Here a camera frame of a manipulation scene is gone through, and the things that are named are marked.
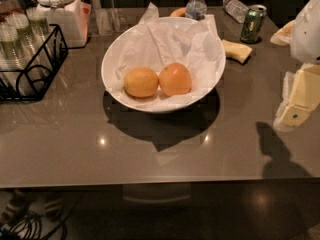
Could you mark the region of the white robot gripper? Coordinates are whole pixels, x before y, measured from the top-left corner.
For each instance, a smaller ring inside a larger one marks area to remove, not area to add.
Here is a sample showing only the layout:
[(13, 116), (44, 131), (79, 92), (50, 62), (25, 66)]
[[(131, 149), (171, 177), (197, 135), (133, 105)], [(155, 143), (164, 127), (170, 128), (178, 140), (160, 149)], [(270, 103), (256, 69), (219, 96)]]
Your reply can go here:
[(273, 127), (288, 132), (301, 126), (320, 105), (320, 65), (316, 64), (320, 62), (320, 0), (309, 0), (295, 21), (274, 33), (270, 42), (290, 44), (291, 56), (306, 63), (296, 73), (287, 72), (283, 80)]

